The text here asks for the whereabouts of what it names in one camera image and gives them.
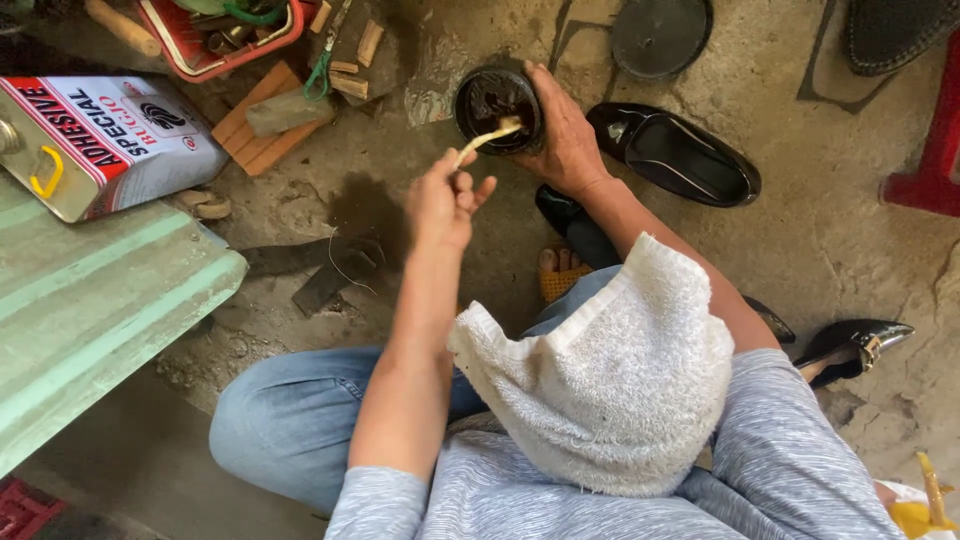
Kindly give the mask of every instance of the jeans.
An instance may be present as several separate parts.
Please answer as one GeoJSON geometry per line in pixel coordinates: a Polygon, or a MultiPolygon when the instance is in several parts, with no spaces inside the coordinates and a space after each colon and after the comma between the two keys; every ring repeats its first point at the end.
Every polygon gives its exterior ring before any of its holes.
{"type": "MultiPolygon", "coordinates": [[[[581,278],[522,337],[550,333],[619,269],[581,278]]],[[[213,458],[240,479],[329,516],[344,484],[360,402],[381,351],[295,353],[255,363],[220,395],[210,426],[213,458]]],[[[448,421],[486,410],[467,377],[454,369],[448,421]]]]}

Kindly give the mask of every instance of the adhesive can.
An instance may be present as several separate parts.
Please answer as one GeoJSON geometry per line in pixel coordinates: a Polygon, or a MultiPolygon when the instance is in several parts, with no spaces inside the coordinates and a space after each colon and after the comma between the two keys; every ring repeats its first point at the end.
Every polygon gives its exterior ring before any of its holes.
{"type": "Polygon", "coordinates": [[[213,178],[227,162],[165,81],[0,78],[0,164],[74,223],[213,178]]]}

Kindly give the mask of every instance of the green metal sheet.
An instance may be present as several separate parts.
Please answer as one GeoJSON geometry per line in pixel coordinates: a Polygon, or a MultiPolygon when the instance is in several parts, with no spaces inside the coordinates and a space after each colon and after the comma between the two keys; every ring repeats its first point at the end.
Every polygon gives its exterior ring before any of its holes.
{"type": "Polygon", "coordinates": [[[0,476],[229,298],[246,271],[160,202],[67,225],[0,171],[0,476]]]}

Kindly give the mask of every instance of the black high heel shoe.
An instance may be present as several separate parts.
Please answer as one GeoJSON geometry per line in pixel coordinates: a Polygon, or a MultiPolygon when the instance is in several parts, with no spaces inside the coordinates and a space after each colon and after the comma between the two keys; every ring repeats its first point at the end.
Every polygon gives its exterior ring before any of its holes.
{"type": "Polygon", "coordinates": [[[836,380],[853,379],[870,371],[882,353],[910,337],[914,331],[909,325],[893,321],[840,321],[819,331],[806,346],[804,355],[793,365],[802,369],[849,347],[848,359],[827,366],[810,382],[813,389],[821,388],[836,380]]]}
{"type": "MultiPolygon", "coordinates": [[[[566,240],[584,264],[602,270],[623,263],[613,243],[580,203],[547,184],[537,189],[535,201],[550,227],[566,240]]],[[[749,296],[743,299],[760,315],[779,343],[787,345],[797,341],[790,327],[772,309],[749,296]]]]}
{"type": "Polygon", "coordinates": [[[600,149],[667,191],[718,208],[749,205],[760,174],[742,154],[680,116],[639,103],[587,113],[600,149]]]}

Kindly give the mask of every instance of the hand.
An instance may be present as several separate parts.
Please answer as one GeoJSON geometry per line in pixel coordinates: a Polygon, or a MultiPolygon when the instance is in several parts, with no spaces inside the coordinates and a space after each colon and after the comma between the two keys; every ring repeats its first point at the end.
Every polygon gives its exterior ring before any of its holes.
{"type": "MultiPolygon", "coordinates": [[[[471,152],[463,165],[476,159],[476,152],[471,152]]],[[[452,247],[463,252],[473,234],[470,217],[496,188],[496,178],[488,177],[474,191],[473,178],[453,170],[456,160],[457,151],[450,148],[410,186],[407,216],[413,228],[414,249],[452,247]]]]}
{"type": "Polygon", "coordinates": [[[524,66],[543,109],[546,148],[536,156],[524,154],[516,160],[561,193],[580,200],[611,177],[600,159],[593,127],[543,64],[527,61],[524,66]]]}

